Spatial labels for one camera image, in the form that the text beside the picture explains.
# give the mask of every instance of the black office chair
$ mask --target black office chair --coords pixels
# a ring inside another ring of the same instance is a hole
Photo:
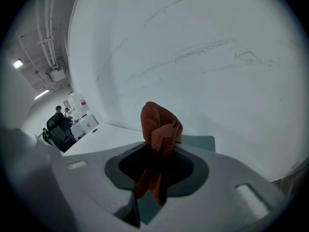
[[[70,129],[70,122],[65,117],[55,114],[47,121],[48,135],[62,152],[66,152],[76,143]]]

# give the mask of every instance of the red object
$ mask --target red object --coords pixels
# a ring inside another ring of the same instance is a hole
[[[145,169],[136,184],[136,197],[140,199],[149,189],[159,205],[166,200],[169,173],[162,161],[168,161],[174,152],[175,143],[182,142],[183,126],[178,118],[154,102],[147,102],[140,115],[143,137],[152,153],[158,156]]]

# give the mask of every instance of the ceiling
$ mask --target ceiling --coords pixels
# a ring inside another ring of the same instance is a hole
[[[49,89],[57,92],[58,90],[70,86],[70,71],[68,66],[68,55],[65,47],[65,42],[68,36],[68,28],[70,16],[75,0],[54,0],[52,13],[52,34],[54,42],[55,56],[59,70],[63,69],[66,75],[65,79],[58,82],[52,81],[49,75],[46,74],[50,70],[50,66],[43,53],[42,46],[37,44],[40,40],[36,23],[36,2],[37,0],[28,0],[24,7],[16,16],[7,32],[4,43],[4,49],[7,58],[12,64],[20,59],[23,63],[18,70],[23,74],[27,81],[37,91],[38,94]],[[44,0],[39,0],[38,18],[40,30],[43,32],[44,39],[46,38],[44,24]]]

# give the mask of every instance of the fluorescent light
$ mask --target fluorescent light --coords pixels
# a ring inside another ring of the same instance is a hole
[[[19,59],[19,60],[17,60],[13,65],[14,65],[15,69],[17,69],[17,68],[19,68],[20,66],[22,66],[23,63],[22,63],[22,62],[20,61],[20,59]]]
[[[41,97],[42,95],[46,94],[49,90],[45,90],[43,93],[39,94],[34,100],[38,99],[39,97]]]

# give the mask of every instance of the crumpled towel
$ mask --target crumpled towel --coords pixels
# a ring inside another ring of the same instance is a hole
[[[178,118],[154,102],[147,102],[140,115],[143,137],[152,157],[136,184],[136,198],[140,199],[149,189],[156,202],[162,206],[166,201],[169,173],[165,169],[175,143],[181,143],[182,130]]]

